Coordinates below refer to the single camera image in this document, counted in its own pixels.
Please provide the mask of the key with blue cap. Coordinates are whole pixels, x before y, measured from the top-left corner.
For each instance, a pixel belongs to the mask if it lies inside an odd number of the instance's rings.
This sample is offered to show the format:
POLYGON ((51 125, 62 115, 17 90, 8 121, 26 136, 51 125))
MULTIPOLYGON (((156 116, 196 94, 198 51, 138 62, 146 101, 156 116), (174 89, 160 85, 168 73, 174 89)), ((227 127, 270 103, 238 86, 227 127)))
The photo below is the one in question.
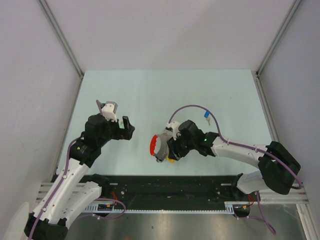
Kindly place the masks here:
POLYGON ((210 126, 211 125, 211 114, 208 111, 205 112, 204 118, 207 121, 208 125, 210 126))

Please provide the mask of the red handled metal key holder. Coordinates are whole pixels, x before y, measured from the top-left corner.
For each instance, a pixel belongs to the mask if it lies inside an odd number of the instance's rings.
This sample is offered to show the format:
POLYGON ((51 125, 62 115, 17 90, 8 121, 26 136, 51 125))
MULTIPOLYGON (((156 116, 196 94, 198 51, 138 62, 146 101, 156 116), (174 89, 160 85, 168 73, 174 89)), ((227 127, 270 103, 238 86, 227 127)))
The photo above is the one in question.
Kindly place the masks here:
POLYGON ((149 151, 150 154, 155 157, 157 163, 167 162, 168 146, 167 141, 171 137, 164 129, 162 133, 155 134, 150 142, 149 151))

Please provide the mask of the aluminium corner post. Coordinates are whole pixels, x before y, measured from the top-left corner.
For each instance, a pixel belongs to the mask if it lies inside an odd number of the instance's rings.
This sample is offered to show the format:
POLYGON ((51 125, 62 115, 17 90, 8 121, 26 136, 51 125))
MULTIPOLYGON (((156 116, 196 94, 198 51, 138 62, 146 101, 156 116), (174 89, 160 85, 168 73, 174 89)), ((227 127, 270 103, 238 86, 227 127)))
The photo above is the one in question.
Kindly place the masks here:
POLYGON ((299 7, 302 4, 302 0, 294 0, 292 5, 290 6, 287 14, 284 17, 284 20, 282 21, 278 31, 275 34, 275 37, 273 38, 271 45, 269 46, 266 54, 264 55, 261 63, 259 64, 257 70, 255 71, 255 74, 259 77, 261 73, 263 72, 264 68, 266 67, 267 63, 269 62, 270 58, 272 57, 274 51, 276 50, 278 44, 282 40, 286 30, 288 29, 291 21, 295 17, 299 7))
POLYGON ((63 33, 62 28, 60 27, 60 24, 58 23, 50 5, 48 4, 47 0, 37 0, 36 1, 42 10, 44 16, 46 17, 49 25, 51 26, 55 36, 57 37, 62 49, 66 53, 68 59, 70 60, 74 70, 76 71, 77 75, 82 80, 84 77, 84 71, 81 69, 80 64, 74 54, 74 51, 72 50, 65 34, 63 33))

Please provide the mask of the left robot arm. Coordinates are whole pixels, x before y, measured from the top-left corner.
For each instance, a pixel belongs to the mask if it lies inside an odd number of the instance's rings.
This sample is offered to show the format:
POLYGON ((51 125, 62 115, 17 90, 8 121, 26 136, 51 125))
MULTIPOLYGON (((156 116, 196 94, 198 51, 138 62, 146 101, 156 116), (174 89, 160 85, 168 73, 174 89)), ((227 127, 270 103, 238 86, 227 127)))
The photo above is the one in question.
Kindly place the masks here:
POLYGON ((100 174, 93 174, 78 194, 73 195, 73 191, 101 155, 106 143, 132 138, 135 127, 127 116, 123 116, 122 121, 123 127, 118 119, 107 120, 100 113, 88 118, 84 131, 68 146, 61 173, 42 201, 29 213, 24 229, 28 239, 65 239, 73 221, 91 202, 110 196, 110 181, 100 174))

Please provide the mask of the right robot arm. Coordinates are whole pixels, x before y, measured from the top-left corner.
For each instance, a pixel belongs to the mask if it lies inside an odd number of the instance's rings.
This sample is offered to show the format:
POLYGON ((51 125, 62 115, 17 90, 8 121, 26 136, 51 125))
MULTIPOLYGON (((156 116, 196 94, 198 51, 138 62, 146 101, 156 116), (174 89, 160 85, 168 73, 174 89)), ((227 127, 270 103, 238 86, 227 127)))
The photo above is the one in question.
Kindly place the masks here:
POLYGON ((191 120, 173 121, 165 130, 169 134, 167 157, 171 160, 178 161, 190 151, 197 151, 205 157, 229 158, 257 168, 255 172, 239 174, 233 181, 230 194, 237 201, 265 189, 287 195, 301 169, 298 161, 276 141, 268 145, 231 143, 224 141, 219 133, 202 132, 191 120))

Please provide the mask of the left aluminium corner post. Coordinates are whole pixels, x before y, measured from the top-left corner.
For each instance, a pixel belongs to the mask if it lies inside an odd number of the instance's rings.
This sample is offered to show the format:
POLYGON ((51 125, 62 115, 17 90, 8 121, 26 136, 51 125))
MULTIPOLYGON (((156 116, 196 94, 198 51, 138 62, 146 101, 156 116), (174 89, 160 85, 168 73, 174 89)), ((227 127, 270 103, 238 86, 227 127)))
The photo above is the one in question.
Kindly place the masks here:
POLYGON ((68 59, 70 60, 74 70, 76 71, 77 75, 82 80, 84 77, 84 71, 81 69, 80 64, 74 54, 74 51, 72 50, 65 34, 63 33, 62 28, 60 27, 60 24, 58 23, 50 5, 48 4, 47 0, 37 0, 36 1, 42 10, 44 16, 46 17, 49 25, 51 26, 55 36, 57 37, 62 49, 66 53, 68 59))

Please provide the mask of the right aluminium corner post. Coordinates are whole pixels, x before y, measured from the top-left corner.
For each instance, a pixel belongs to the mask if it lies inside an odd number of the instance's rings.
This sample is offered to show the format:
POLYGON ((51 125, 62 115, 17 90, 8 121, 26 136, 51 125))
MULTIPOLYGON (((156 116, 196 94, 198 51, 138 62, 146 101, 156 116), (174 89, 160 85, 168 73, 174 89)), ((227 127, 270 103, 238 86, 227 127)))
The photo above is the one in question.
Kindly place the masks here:
POLYGON ((263 72, 264 68, 266 67, 267 63, 269 62, 270 58, 272 57, 274 51, 276 50, 278 44, 282 40, 286 30, 288 29, 291 21, 295 17, 299 7, 302 4, 302 0, 294 0, 292 5, 290 6, 287 14, 284 17, 284 20, 282 21, 278 31, 275 34, 275 37, 273 38, 271 45, 269 46, 266 54, 264 55, 261 63, 259 64, 257 70, 255 71, 255 74, 259 77, 261 73, 263 72))

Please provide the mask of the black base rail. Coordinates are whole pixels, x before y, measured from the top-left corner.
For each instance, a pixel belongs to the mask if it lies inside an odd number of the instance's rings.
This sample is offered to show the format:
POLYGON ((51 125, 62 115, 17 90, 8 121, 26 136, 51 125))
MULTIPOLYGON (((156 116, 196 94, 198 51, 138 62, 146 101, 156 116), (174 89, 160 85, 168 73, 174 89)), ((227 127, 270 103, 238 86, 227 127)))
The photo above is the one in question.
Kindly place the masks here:
POLYGON ((225 203, 248 204, 255 194, 240 193, 235 175, 136 176, 109 175, 108 196, 116 196, 128 211, 213 211, 225 203))

